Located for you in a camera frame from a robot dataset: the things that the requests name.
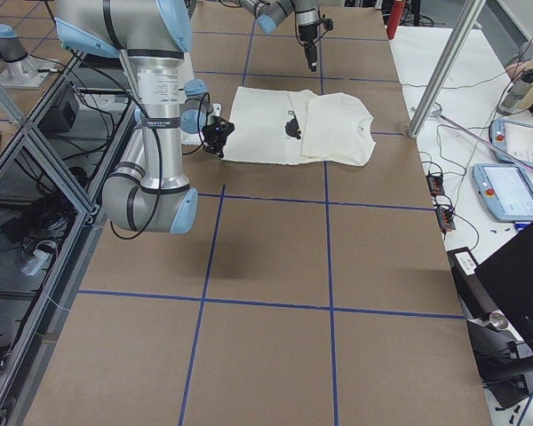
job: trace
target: tablet screen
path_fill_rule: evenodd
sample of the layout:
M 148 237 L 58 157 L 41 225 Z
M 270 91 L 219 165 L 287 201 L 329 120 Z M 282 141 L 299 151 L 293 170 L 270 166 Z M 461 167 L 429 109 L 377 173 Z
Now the tablet screen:
M 506 215 L 533 216 L 533 195 L 515 167 L 486 167 L 485 171 Z
M 533 162 L 533 128 L 505 122 L 507 152 L 524 162 Z

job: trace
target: power strip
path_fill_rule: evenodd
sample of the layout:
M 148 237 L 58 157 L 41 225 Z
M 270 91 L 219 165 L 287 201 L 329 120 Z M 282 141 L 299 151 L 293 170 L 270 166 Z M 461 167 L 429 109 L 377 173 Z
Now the power strip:
M 444 180 L 441 176 L 431 175 L 430 173 L 426 175 L 426 183 L 428 184 L 428 190 L 430 194 L 434 197 L 436 195 L 445 195 L 444 192 Z
M 438 226 L 441 228 L 442 233 L 456 231 L 453 213 L 450 214 L 448 209 L 443 206 L 436 206 L 434 212 L 436 213 L 436 220 L 438 221 Z

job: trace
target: white label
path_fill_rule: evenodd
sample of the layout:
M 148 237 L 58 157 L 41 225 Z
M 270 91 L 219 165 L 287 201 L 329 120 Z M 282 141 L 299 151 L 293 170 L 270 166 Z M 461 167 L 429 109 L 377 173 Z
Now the white label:
M 456 253 L 456 260 L 458 260 L 458 263 L 462 266 L 466 275 L 475 274 L 476 263 L 467 251 Z
M 161 105 L 178 102 L 178 76 L 153 73 L 148 70 L 138 73 L 140 103 Z

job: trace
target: aluminum rail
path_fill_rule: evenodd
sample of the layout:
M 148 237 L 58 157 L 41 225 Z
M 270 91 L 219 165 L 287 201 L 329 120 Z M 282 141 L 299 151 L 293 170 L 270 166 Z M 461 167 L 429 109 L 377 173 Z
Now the aluminum rail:
M 433 103 L 436 101 L 446 78 L 459 52 L 464 46 L 465 40 L 470 34 L 473 24 L 480 15 L 481 8 L 486 3 L 486 0 L 466 0 L 462 14 L 458 18 L 457 24 L 450 33 L 450 38 L 446 42 L 441 58 L 436 64 L 430 82 L 426 86 L 420 103 L 417 106 L 417 111 L 410 122 L 409 138 L 416 138 L 418 133 L 425 124 L 426 116 L 429 114 Z

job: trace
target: cardboard table surface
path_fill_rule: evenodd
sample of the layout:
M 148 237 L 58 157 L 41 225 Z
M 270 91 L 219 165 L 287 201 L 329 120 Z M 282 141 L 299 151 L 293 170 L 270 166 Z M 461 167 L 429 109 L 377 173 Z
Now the cardboard table surface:
M 310 73 L 293 19 L 198 3 L 196 76 L 343 91 L 376 116 L 367 166 L 185 157 L 194 229 L 106 229 L 25 424 L 489 425 L 379 12 L 324 8 Z

